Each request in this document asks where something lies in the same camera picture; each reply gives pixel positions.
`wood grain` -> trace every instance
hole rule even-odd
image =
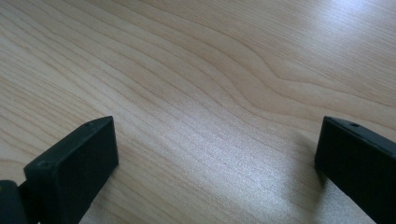
[[[314,155],[323,116],[396,140],[390,0],[0,2],[1,179],[112,115],[81,223],[372,223]]]

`wooden table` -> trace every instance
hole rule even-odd
[[[396,140],[390,0],[0,2],[0,179],[113,116],[81,223],[372,223],[314,155],[323,116]]]

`small hole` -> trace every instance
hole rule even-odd
[[[47,161],[40,161],[40,162],[38,162],[38,163],[36,164],[36,166],[39,166],[39,167],[48,167],[48,166],[50,166],[50,163],[47,162]]]

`light wood surface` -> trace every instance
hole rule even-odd
[[[0,179],[111,115],[120,167],[81,223],[372,223],[314,155],[325,115],[396,140],[395,8],[1,1]]]

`black plastic block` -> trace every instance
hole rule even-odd
[[[27,223],[17,184],[10,180],[0,180],[0,223]]]
[[[377,223],[396,223],[396,144],[359,124],[325,117],[315,164]]]
[[[42,204],[41,223],[79,223],[119,164],[112,117],[81,125],[25,168]]]

